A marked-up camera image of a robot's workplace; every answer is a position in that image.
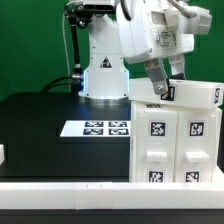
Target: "white object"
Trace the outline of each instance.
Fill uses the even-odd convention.
[[[117,23],[107,15],[89,24],[90,64],[80,96],[118,100],[128,97],[129,72],[124,67]]]
[[[68,120],[60,137],[129,137],[130,121]]]
[[[172,182],[177,111],[132,102],[130,182]]]
[[[114,0],[83,0],[83,5],[104,5],[115,6]]]
[[[131,182],[212,181],[221,126],[219,108],[133,101],[131,113]]]
[[[177,108],[176,182],[211,182],[217,164],[220,109]]]
[[[178,27],[168,27],[161,1],[132,0],[132,19],[127,21],[121,5],[117,22],[122,52],[130,64],[191,52],[192,34],[180,34]]]
[[[181,107],[213,109],[223,103],[223,83],[170,80],[168,94],[154,94],[149,78],[131,79],[129,99]]]
[[[76,209],[112,209],[112,183],[83,183],[76,188]]]
[[[5,161],[4,146],[0,145],[0,165]]]
[[[201,162],[209,162],[210,156],[204,151],[199,152],[186,152],[185,158],[189,163],[201,163]]]
[[[180,33],[208,34],[212,23],[212,17],[209,14],[209,10],[193,6],[185,6],[184,8],[188,11],[194,12],[194,17],[187,18],[186,16],[180,15]]]
[[[0,209],[224,209],[223,184],[0,183]]]

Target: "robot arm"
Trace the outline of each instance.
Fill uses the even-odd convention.
[[[184,1],[124,2],[117,6],[123,55],[130,64],[144,62],[154,92],[165,94],[168,81],[162,59],[169,58],[173,75],[183,78],[183,54],[194,50],[194,34],[208,33],[211,15]]]

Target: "wire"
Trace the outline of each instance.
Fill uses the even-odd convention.
[[[193,18],[197,16],[197,13],[194,10],[187,9],[181,6],[176,0],[167,0],[170,4],[172,4],[175,8],[177,8],[181,14],[187,18]]]
[[[77,3],[83,3],[83,1],[82,1],[82,0],[73,0],[73,1],[71,1],[71,2],[68,2],[68,3],[67,3],[67,6],[72,5],[72,4],[77,5]]]
[[[54,85],[49,86],[48,88],[46,88],[43,93],[47,93],[52,88],[55,88],[55,87],[58,87],[58,86],[67,86],[67,85],[69,85],[69,83],[58,83],[58,84],[54,84]]]
[[[49,90],[49,88],[51,89],[52,86],[54,86],[55,84],[57,84],[60,81],[66,80],[66,79],[72,79],[73,77],[70,76],[63,76],[60,78],[55,79],[54,81],[50,82],[49,84],[47,84],[42,90],[41,93],[45,93],[46,91]]]
[[[177,1],[175,0],[167,0],[169,3],[171,3],[175,8],[180,10],[181,12],[184,11],[184,7],[182,7]]]
[[[62,17],[62,33],[63,33],[63,41],[64,41],[64,48],[65,48],[65,57],[66,57],[66,64],[67,64],[67,73],[68,76],[70,75],[70,63],[69,63],[69,56],[68,56],[68,45],[67,45],[67,41],[66,41],[66,34],[65,34],[65,16],[63,14]]]
[[[131,15],[128,11],[128,7],[127,7],[127,4],[126,4],[126,1],[125,0],[121,0],[121,8],[122,8],[122,11],[124,13],[124,16],[125,18],[128,20],[128,21],[131,21]]]

